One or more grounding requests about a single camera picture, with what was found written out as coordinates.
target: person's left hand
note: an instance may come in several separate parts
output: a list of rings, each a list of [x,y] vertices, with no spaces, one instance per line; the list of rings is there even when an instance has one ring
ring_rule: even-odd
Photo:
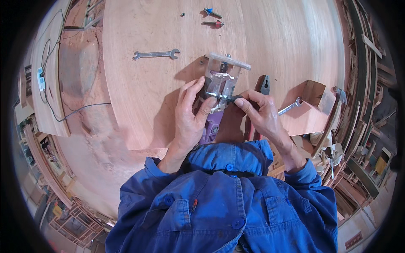
[[[187,155],[201,139],[208,114],[217,102],[216,98],[208,98],[201,105],[197,114],[193,114],[193,103],[197,93],[204,86],[204,81],[205,78],[202,76],[180,88],[179,100],[175,110],[176,135],[170,147],[184,155]]]

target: red router bit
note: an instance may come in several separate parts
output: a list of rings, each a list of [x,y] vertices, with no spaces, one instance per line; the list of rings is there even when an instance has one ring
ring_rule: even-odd
[[[217,19],[216,22],[207,22],[207,21],[204,21],[202,24],[203,24],[203,25],[215,25],[215,28],[221,28],[222,26],[224,26],[224,23],[221,22],[221,21],[219,21],[218,19]]]

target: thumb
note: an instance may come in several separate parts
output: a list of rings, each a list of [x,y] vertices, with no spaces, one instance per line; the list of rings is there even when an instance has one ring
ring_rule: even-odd
[[[202,122],[207,120],[208,114],[211,112],[213,106],[217,103],[217,99],[210,97],[207,98],[204,103],[201,105],[200,109],[196,114],[196,119]]]
[[[235,105],[237,105],[246,115],[253,121],[258,121],[260,119],[259,112],[252,106],[252,104],[244,98],[237,98],[235,100]]]

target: workshop floor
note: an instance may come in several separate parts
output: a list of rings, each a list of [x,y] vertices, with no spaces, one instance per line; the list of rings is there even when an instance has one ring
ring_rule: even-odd
[[[80,26],[85,0],[69,12],[67,26]],[[96,9],[98,14],[104,8]],[[89,104],[110,102],[102,57],[102,21],[85,32],[63,32],[59,75],[65,114]],[[77,181],[72,191],[97,211],[117,217],[119,188],[143,168],[146,156],[162,157],[166,149],[128,150],[111,105],[87,107],[67,119],[71,136],[57,137]],[[84,124],[91,130],[86,134]]]

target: blue button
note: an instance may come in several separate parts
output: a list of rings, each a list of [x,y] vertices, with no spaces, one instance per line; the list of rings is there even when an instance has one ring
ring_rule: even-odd
[[[164,197],[164,203],[167,205],[167,206],[171,206],[171,205],[173,205],[173,202],[175,201],[175,199],[172,197],[172,196],[166,196],[166,197]]]
[[[232,170],[233,170],[233,165],[232,165],[232,164],[228,164],[228,165],[226,166],[226,170],[227,170],[227,171],[232,171]]]
[[[241,229],[243,225],[245,224],[245,220],[242,218],[237,218],[232,222],[232,228],[233,229]]]

